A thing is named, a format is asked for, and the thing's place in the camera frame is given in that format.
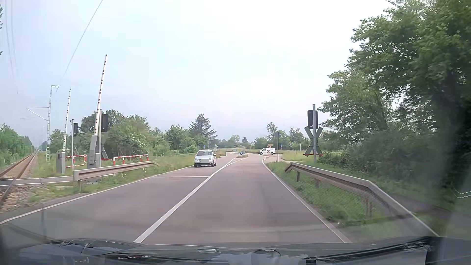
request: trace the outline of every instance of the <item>sky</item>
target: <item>sky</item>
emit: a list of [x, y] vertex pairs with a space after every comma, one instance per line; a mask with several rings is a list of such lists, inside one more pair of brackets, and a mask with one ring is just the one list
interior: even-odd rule
[[[328, 75], [358, 47], [360, 20], [380, 15], [385, 0], [155, 1], [0, 0], [0, 123], [34, 145], [46, 121], [26, 108], [47, 107], [51, 131], [97, 108], [108, 54], [102, 109], [147, 117], [151, 127], [188, 127], [199, 113], [219, 139], [250, 141], [266, 125], [302, 128], [307, 110], [329, 100]], [[47, 117], [47, 109], [37, 109]], [[319, 121], [329, 117], [319, 113]]]

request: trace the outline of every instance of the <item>road sign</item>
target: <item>road sign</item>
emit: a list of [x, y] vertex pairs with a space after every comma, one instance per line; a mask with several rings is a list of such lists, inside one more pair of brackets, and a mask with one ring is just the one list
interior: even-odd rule
[[[306, 152], [304, 153], [305, 156], [309, 156], [309, 155], [313, 155], [314, 153], [311, 154], [312, 152], [312, 146], [313, 146], [313, 140], [314, 140], [314, 135], [312, 135], [312, 132], [311, 130], [309, 129], [309, 126], [306, 126], [304, 127], [304, 130], [306, 131], [309, 139], [311, 139], [311, 144], [308, 146], [308, 149], [306, 150]], [[319, 129], [316, 131], [316, 139], [319, 138], [319, 136], [321, 135], [321, 132], [322, 132], [323, 128], [322, 127], [319, 127]], [[318, 155], [323, 155], [322, 154], [322, 151], [321, 149], [319, 148], [318, 145], [316, 145], [316, 154]]]

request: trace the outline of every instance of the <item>overhead power line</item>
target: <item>overhead power line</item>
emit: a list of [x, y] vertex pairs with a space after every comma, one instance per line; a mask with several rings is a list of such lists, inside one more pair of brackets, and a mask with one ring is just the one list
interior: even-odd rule
[[85, 30], [83, 31], [82, 37], [80, 37], [80, 40], [79, 40], [79, 42], [77, 43], [77, 47], [75, 47], [75, 50], [73, 51], [73, 54], [72, 54], [72, 56], [70, 57], [69, 63], [67, 64], [67, 67], [65, 68], [64, 74], [63, 74], [62, 77], [61, 77], [61, 81], [62, 81], [62, 78], [64, 78], [65, 74], [67, 73], [67, 70], [69, 69], [70, 63], [72, 62], [73, 56], [75, 55], [75, 52], [77, 51], [77, 49], [78, 49], [78, 47], [79, 47], [79, 45], [80, 45], [80, 42], [82, 41], [83, 36], [84, 36], [85, 33], [87, 32], [88, 26], [90, 26], [90, 23], [91, 23], [93, 17], [95, 16], [95, 14], [97, 13], [98, 8], [100, 8], [100, 5], [101, 5], [102, 2], [103, 2], [103, 0], [101, 0], [100, 3], [98, 4], [97, 9], [96, 9], [95, 12], [93, 13], [93, 15], [92, 15], [91, 18], [90, 18], [89, 23], [87, 24], [87, 27], [86, 27]]
[[16, 76], [21, 79], [20, 73], [18, 71], [18, 60], [16, 59], [16, 51], [15, 51], [15, 35], [14, 35], [14, 26], [13, 26], [13, 0], [10, 0], [10, 31], [11, 31], [11, 44], [13, 46], [13, 62], [15, 64]]
[[10, 60], [10, 70], [11, 70], [11, 75], [13, 76], [13, 83], [15, 84], [15, 87], [16, 87], [16, 94], [18, 94], [18, 87], [16, 86], [15, 72], [13, 71], [13, 62], [11, 60], [10, 38], [8, 37], [8, 18], [10, 16], [9, 15], [7, 16], [8, 14], [7, 3], [8, 3], [8, 0], [5, 1], [5, 31], [7, 33], [8, 58]]

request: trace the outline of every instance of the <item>road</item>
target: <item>road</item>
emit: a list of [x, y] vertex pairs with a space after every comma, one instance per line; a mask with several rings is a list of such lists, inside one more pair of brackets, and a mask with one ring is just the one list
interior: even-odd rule
[[263, 156], [236, 156], [228, 153], [215, 167], [183, 168], [26, 214], [1, 226], [2, 237], [14, 245], [28, 234], [145, 244], [342, 242], [340, 232], [263, 165]]

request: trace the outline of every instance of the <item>car windshield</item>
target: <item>car windshield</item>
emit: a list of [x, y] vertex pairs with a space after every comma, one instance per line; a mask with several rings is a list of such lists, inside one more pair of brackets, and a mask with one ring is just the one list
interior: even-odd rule
[[212, 151], [198, 151], [197, 156], [212, 156]]
[[471, 0], [0, 0], [0, 40], [1, 265], [471, 241]]

